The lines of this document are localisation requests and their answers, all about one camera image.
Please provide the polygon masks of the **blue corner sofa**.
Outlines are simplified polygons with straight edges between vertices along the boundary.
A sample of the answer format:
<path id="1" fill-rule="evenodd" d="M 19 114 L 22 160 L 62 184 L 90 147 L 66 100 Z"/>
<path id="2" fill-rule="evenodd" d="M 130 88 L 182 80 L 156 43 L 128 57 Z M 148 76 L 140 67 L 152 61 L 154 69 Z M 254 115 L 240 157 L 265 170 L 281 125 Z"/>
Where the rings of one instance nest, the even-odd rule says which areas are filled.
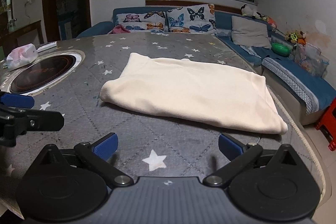
<path id="1" fill-rule="evenodd" d="M 181 10 L 181 7 L 168 8 L 171 7 L 148 6 L 114 9 L 112 21 L 100 22 L 80 33 L 77 38 L 108 34 L 115 26 L 121 24 L 122 14 L 144 13 L 147 16 L 152 13 L 156 15 L 156 11 L 159 14 L 161 12 L 169 14 L 173 10 Z M 232 16 L 242 17 L 223 11 L 214 12 L 218 39 L 247 61 L 257 73 L 266 77 L 271 88 L 282 98 L 302 125 L 317 122 L 335 98 L 335 89 L 323 78 L 312 76 L 295 63 L 292 54 L 289 57 L 284 57 L 274 53 L 271 49 L 253 46 L 249 50 L 246 46 L 234 44 L 231 39 Z M 293 49 L 292 46 L 288 46 L 284 40 L 280 39 L 279 34 L 270 30 L 271 26 L 268 23 L 254 19 L 247 20 L 266 25 L 271 42 L 280 42 L 281 45 Z"/>

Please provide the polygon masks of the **built-in induction cooker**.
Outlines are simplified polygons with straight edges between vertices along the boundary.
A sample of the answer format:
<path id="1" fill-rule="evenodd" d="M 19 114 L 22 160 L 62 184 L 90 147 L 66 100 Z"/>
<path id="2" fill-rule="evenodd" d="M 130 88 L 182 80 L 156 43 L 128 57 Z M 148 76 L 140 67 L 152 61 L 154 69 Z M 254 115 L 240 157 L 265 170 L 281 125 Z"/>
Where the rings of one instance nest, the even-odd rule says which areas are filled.
<path id="1" fill-rule="evenodd" d="M 35 96 L 57 85 L 84 61 L 85 53 L 66 50 L 46 53 L 33 63 L 14 71 L 1 72 L 1 91 Z"/>

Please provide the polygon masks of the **left butterfly pillow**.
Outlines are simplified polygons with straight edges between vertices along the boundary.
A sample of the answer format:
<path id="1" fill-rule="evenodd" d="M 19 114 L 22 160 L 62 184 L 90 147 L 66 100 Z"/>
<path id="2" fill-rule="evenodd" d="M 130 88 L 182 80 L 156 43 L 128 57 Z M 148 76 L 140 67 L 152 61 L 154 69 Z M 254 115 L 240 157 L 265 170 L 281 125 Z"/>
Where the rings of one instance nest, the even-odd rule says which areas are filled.
<path id="1" fill-rule="evenodd" d="M 120 25 L 129 32 L 164 33 L 166 30 L 166 13 L 151 11 L 143 14 L 131 12 L 117 14 L 114 25 Z"/>

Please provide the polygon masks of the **cream fleece garment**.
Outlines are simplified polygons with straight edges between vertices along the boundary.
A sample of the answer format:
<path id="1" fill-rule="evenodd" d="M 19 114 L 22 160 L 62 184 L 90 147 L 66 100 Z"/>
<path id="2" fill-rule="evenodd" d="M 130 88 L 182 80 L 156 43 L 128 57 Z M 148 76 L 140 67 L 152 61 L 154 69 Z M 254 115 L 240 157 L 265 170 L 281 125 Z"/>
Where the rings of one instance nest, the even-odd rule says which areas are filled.
<path id="1" fill-rule="evenodd" d="M 160 117 L 261 134 L 287 132 L 265 77 L 244 69 L 131 53 L 119 78 L 100 91 L 104 102 Z"/>

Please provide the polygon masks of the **butterfly pillow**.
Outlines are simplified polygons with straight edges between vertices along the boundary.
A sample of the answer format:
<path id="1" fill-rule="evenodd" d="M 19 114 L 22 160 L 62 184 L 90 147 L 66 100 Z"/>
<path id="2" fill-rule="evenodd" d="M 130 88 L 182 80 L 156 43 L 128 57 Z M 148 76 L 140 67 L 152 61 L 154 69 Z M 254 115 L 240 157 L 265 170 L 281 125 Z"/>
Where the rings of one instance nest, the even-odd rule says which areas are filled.
<path id="1" fill-rule="evenodd" d="M 114 25 L 120 25 L 129 32 L 164 33 L 166 30 L 166 13 L 151 11 L 143 14 L 131 12 L 117 14 Z"/>
<path id="2" fill-rule="evenodd" d="M 177 7 L 166 12 L 170 32 L 210 34 L 217 32 L 215 5 Z"/>

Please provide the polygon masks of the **pink cloth on sofa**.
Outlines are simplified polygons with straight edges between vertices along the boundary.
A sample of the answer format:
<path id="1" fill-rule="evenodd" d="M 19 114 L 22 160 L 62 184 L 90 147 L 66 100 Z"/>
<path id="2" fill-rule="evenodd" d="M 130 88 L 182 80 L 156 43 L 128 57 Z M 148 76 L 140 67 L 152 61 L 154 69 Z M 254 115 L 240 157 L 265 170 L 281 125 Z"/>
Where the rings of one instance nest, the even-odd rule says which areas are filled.
<path id="1" fill-rule="evenodd" d="M 109 35 L 111 34 L 127 34 L 130 33 L 129 30 L 127 30 L 123 25 L 119 24 L 117 26 L 114 26 L 111 31 L 108 32 Z"/>

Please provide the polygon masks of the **yellow orange plush toys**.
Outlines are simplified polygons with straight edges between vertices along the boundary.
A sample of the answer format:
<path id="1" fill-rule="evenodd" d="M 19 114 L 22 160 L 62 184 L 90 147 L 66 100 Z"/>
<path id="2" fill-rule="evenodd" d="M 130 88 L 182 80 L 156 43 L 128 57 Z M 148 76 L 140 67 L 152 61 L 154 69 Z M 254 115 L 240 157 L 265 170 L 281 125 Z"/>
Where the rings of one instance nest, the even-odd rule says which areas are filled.
<path id="1" fill-rule="evenodd" d="M 295 30 L 294 32 L 287 32 L 285 34 L 285 40 L 292 44 L 306 45 L 306 33 L 301 30 Z"/>

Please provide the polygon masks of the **tissue pack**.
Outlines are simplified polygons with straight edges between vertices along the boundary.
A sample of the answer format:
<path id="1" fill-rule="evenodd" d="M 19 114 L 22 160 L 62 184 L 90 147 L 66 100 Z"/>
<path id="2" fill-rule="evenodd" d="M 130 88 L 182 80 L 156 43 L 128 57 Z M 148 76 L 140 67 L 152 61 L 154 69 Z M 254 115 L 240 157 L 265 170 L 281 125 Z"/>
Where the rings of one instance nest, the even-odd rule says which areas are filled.
<path id="1" fill-rule="evenodd" d="M 26 44 L 13 49 L 6 58 L 9 71 L 24 67 L 38 58 L 37 49 L 33 44 Z"/>

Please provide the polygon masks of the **grey cushion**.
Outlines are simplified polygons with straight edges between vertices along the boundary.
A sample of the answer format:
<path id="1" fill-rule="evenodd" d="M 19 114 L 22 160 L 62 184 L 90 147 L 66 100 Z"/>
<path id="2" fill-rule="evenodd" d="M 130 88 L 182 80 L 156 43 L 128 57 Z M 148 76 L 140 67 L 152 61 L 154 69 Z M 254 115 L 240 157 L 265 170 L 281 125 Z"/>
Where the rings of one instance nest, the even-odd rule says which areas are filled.
<path id="1" fill-rule="evenodd" d="M 232 16 L 231 21 L 231 39 L 234 44 L 245 47 L 271 48 L 266 24 L 239 16 Z"/>

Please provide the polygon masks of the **white plush toy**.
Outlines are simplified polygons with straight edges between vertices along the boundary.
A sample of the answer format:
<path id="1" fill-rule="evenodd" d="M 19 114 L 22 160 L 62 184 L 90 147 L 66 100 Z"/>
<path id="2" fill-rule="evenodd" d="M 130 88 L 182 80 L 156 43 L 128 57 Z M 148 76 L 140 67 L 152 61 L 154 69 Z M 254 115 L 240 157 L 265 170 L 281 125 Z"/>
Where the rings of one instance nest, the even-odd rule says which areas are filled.
<path id="1" fill-rule="evenodd" d="M 257 12 L 257 11 L 255 11 L 255 10 L 253 10 L 253 9 L 251 9 L 248 5 L 243 5 L 241 8 L 241 14 L 242 14 L 242 16 L 248 16 L 248 17 L 250 17 L 250 18 L 254 18 L 254 19 L 261 19 L 261 17 L 262 17 L 262 15 L 259 13 L 259 12 Z"/>

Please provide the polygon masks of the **clear toy storage box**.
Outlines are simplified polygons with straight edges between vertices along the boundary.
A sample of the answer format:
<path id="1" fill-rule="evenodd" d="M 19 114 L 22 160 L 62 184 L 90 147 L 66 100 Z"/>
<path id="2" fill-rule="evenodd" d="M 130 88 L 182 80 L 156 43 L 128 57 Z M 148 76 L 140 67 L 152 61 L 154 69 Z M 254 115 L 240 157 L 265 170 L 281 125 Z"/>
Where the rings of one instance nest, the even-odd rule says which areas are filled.
<path id="1" fill-rule="evenodd" d="M 329 66 L 329 59 L 318 47 L 309 43 L 296 46 L 294 61 L 315 77 L 323 77 Z"/>

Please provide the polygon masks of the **white paper stack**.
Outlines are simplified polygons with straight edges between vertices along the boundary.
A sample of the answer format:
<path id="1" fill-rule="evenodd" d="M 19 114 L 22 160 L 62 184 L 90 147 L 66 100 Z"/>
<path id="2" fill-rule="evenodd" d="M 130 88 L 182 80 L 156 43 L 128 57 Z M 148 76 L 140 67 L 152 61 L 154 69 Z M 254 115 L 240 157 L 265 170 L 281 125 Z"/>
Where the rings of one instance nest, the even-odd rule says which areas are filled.
<path id="1" fill-rule="evenodd" d="M 57 42 L 50 42 L 47 44 L 43 44 L 39 48 L 37 48 L 37 53 L 40 53 L 42 51 L 50 50 L 51 48 L 57 47 Z"/>

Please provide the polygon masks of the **wooden side cabinet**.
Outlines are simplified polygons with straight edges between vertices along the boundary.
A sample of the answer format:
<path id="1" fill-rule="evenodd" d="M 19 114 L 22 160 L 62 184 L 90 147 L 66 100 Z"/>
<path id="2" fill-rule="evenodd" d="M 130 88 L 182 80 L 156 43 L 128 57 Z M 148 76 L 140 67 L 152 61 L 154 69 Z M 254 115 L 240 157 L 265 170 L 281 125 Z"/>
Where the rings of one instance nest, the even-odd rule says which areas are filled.
<path id="1" fill-rule="evenodd" d="M 8 54 L 14 49 L 19 47 L 18 39 L 23 35 L 26 35 L 32 31 L 36 31 L 38 34 L 39 44 L 44 43 L 41 20 L 30 23 L 24 27 L 21 27 L 1 38 L 1 47 L 3 49 L 4 56 L 7 57 Z"/>

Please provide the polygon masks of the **red plastic stool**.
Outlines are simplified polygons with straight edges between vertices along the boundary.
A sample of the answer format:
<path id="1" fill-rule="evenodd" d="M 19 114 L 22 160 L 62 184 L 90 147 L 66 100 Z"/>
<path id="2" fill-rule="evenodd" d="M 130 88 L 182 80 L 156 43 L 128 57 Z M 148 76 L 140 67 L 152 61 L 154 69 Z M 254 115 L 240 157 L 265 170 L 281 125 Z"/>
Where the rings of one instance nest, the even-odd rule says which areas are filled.
<path id="1" fill-rule="evenodd" d="M 323 113 L 319 119 L 317 125 L 315 126 L 317 130 L 323 129 L 324 132 L 329 136 L 329 150 L 335 151 L 335 100 Z"/>

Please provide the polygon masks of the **right butterfly pillow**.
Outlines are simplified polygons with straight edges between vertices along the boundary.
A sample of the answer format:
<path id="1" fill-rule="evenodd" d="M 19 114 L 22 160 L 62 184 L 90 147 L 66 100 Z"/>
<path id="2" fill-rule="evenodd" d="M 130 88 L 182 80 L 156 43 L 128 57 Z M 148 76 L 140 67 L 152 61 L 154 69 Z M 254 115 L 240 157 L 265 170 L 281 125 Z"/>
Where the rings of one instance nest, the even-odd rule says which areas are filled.
<path id="1" fill-rule="evenodd" d="M 166 12 L 170 32 L 210 34 L 217 32 L 215 5 L 177 7 Z"/>

